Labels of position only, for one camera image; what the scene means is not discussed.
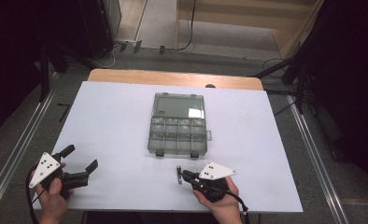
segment white triangular marker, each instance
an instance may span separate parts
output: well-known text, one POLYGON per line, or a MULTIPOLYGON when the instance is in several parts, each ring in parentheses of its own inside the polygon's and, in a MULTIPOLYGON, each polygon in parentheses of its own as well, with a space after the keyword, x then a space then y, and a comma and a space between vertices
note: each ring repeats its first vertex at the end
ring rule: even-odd
POLYGON ((32 181, 29 184, 29 188, 33 189, 37 184, 47 178, 60 166, 60 163, 53 159, 49 153, 44 152, 39 160, 38 166, 35 169, 35 174, 33 175, 32 181))
POLYGON ((199 178, 216 180, 230 175, 236 175, 236 171, 210 161, 202 172, 199 173, 199 178))

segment metal frame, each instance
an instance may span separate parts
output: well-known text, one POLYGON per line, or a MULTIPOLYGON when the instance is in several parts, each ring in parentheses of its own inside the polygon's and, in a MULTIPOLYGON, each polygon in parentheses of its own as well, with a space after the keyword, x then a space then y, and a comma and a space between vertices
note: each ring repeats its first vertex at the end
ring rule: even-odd
MULTIPOLYGON (((292 104, 294 102, 293 97, 288 96, 288 101, 290 104, 292 104)), ((320 183, 321 188, 324 192, 327 204, 330 206, 330 210, 332 211, 335 223, 348 224, 349 221, 347 220, 347 215, 345 213, 344 207, 341 204, 339 196, 333 186, 333 182, 331 181, 327 169, 324 166, 324 163, 318 153, 318 147, 316 146, 312 134, 307 127, 304 115, 300 114, 300 112, 294 105, 291 106, 291 111, 295 117, 295 121, 297 122, 298 129, 300 130, 300 133, 304 139, 304 143, 309 153, 310 160, 312 161, 313 167, 315 168, 315 172, 318 177, 318 182, 320 183)))
POLYGON ((26 128, 24 129, 21 137, 12 150, 9 158, 7 159, 4 168, 0 172, 0 200, 4 195, 4 192, 7 189, 9 181, 11 180, 12 176, 15 174, 15 171, 21 162, 21 158, 23 157, 24 153, 26 152, 27 147, 30 144, 30 141, 35 134, 39 123, 41 122, 42 118, 45 115, 48 107, 50 106, 50 101, 54 96, 56 91, 56 87, 60 81, 58 73, 54 73, 51 78, 52 88, 50 89, 50 93, 46 96, 45 101, 38 103, 38 106, 35 109, 33 116, 30 118, 30 121, 27 123, 26 128))

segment metal bar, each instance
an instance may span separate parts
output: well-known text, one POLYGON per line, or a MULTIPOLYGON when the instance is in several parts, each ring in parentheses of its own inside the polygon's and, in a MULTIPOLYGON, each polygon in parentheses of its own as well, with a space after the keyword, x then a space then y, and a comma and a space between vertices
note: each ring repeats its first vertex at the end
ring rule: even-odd
POLYGON ((140 20, 138 21, 137 28, 134 32, 134 41, 137 41, 138 35, 140 34, 141 26, 143 25, 143 20, 146 14, 147 7, 149 5, 149 0, 146 0, 143 6, 143 10, 141 11, 140 20))
POLYGON ((179 146, 179 141, 180 141, 179 130, 180 130, 180 122, 179 122, 179 118, 177 118, 177 155, 179 151, 178 146, 179 146))
POLYGON ((40 121, 42 120, 45 112, 50 106, 50 101, 53 98, 53 95, 56 91, 56 86, 59 81, 59 75, 57 73, 54 73, 51 79, 52 79, 52 89, 50 90, 50 93, 47 95, 43 103, 38 103, 38 106, 35 109, 35 113, 27 123, 18 143, 12 150, 12 153, 7 159, 4 168, 0 172, 0 200, 4 195, 4 192, 6 191, 9 181, 14 175, 19 163, 21 162, 21 158, 23 157, 27 147, 29 146, 30 141, 32 140, 33 135, 35 134, 35 131, 37 130, 40 121))
MULTIPOLYGON (((288 101, 290 104, 294 102, 292 96, 288 96, 288 101)), ((301 115, 298 109, 293 105, 291 111, 295 117, 295 121, 298 124, 298 128, 304 139, 306 149, 308 150, 310 159, 312 161, 313 167, 315 168, 316 175, 318 176, 318 181, 323 189, 324 196, 326 197, 327 204, 330 206, 333 218, 337 224, 347 224, 347 215, 335 191, 333 182, 331 181, 329 174, 324 166, 324 163, 318 154, 318 148, 313 140, 313 137, 307 127, 304 115, 301 115)))
POLYGON ((343 199, 342 204, 366 205, 368 206, 368 198, 365 199, 343 199))

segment finger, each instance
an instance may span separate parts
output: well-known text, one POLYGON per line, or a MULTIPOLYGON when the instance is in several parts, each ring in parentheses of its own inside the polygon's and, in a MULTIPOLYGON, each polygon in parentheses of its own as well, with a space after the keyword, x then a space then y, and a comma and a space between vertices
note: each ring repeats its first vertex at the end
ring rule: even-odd
POLYGON ((50 195, 60 194, 62 189, 62 181, 59 178, 54 178, 52 183, 50 183, 50 195))
POLYGON ((228 189, 236 194, 236 195, 239 195, 239 189, 238 187, 235 185, 234 181, 231 179, 230 176, 227 176, 225 177, 225 180, 227 181, 227 185, 228 185, 228 189))
POLYGON ((211 202, 205 197, 203 193, 201 193, 199 190, 193 190, 192 193, 195 195, 196 199, 198 199, 198 202, 207 208, 210 208, 211 202))
POLYGON ((42 188, 41 184, 37 184, 35 186, 35 192, 36 192, 36 194, 40 195, 43 190, 44 190, 44 188, 42 188))

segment wooden tabletop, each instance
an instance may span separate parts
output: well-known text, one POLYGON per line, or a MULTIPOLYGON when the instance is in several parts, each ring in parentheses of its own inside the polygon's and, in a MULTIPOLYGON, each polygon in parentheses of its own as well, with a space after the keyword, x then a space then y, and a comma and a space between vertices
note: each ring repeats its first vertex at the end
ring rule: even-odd
POLYGON ((255 77, 227 77, 196 73, 171 73, 141 70, 94 69, 88 81, 120 82, 147 85, 205 87, 262 91, 262 83, 255 77))

